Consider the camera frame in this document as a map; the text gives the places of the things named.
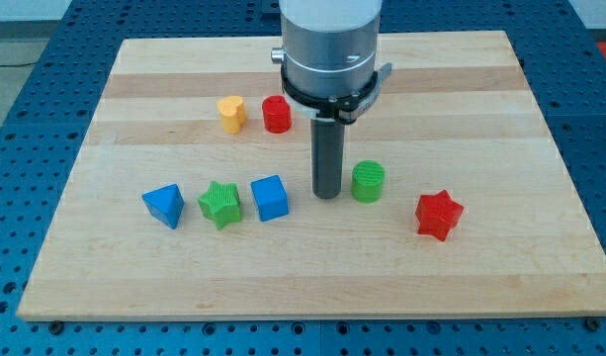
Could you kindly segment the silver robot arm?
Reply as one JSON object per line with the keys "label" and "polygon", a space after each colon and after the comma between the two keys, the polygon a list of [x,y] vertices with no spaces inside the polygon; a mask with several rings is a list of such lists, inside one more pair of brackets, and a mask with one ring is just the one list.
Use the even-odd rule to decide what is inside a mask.
{"label": "silver robot arm", "polygon": [[308,96],[344,97],[373,76],[382,0],[280,0],[284,77]]}

